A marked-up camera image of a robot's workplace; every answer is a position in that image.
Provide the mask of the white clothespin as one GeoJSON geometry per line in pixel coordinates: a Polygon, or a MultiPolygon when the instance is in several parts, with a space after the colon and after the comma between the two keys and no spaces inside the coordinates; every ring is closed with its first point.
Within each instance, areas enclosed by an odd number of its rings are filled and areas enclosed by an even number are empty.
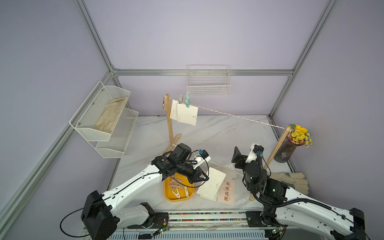
{"type": "Polygon", "coordinates": [[[185,195],[186,195],[186,198],[189,198],[190,195],[189,195],[189,190],[188,190],[188,187],[184,187],[184,190],[185,190],[185,195]]]}
{"type": "Polygon", "coordinates": [[[181,195],[180,195],[178,188],[176,188],[175,190],[171,190],[171,192],[176,196],[177,199],[181,198],[181,195]]]}

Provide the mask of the pink clothespin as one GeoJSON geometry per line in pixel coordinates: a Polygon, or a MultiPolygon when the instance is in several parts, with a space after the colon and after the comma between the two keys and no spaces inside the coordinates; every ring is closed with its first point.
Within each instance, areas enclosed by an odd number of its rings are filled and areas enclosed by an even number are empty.
{"type": "Polygon", "coordinates": [[[175,189],[184,189],[183,185],[174,181],[168,182],[168,185],[171,188],[171,191],[174,191],[175,189]]]}

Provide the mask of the pink chinese text postcard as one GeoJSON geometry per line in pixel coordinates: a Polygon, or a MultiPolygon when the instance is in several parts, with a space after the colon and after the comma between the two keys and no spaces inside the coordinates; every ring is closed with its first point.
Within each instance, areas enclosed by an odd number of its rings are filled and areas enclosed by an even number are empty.
{"type": "Polygon", "coordinates": [[[224,179],[219,191],[217,201],[219,203],[234,206],[236,193],[236,181],[233,179],[224,179]]]}

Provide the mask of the green clothespin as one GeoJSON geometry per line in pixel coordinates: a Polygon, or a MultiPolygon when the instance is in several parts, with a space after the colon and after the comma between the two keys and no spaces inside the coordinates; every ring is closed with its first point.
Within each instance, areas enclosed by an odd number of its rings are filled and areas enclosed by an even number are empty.
{"type": "Polygon", "coordinates": [[[189,91],[187,91],[187,93],[186,93],[185,105],[187,108],[190,107],[190,92],[189,91]]]}

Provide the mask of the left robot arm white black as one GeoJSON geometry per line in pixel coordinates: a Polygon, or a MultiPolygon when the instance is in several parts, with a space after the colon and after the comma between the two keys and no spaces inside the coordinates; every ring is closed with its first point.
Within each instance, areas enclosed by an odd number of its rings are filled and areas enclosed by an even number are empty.
{"type": "Polygon", "coordinates": [[[203,185],[209,180],[209,175],[200,165],[207,164],[211,157],[206,150],[197,150],[196,153],[197,156],[191,159],[191,148],[179,144],[173,151],[155,157],[144,170],[118,187],[104,193],[90,193],[84,207],[78,210],[87,236],[92,240],[106,240],[119,228],[151,227],[156,213],[148,203],[129,209],[125,208],[126,205],[148,188],[175,174],[186,177],[189,188],[196,188],[196,183],[203,185]]]}

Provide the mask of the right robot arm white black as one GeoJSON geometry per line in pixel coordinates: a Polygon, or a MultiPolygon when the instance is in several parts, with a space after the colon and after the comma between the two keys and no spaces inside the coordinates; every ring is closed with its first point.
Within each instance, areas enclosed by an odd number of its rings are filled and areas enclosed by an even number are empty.
{"type": "Polygon", "coordinates": [[[264,169],[264,148],[254,145],[247,156],[234,149],[232,163],[243,172],[243,184],[263,205],[262,226],[291,226],[329,240],[367,240],[364,212],[329,206],[305,196],[288,184],[270,178],[264,169]]]}

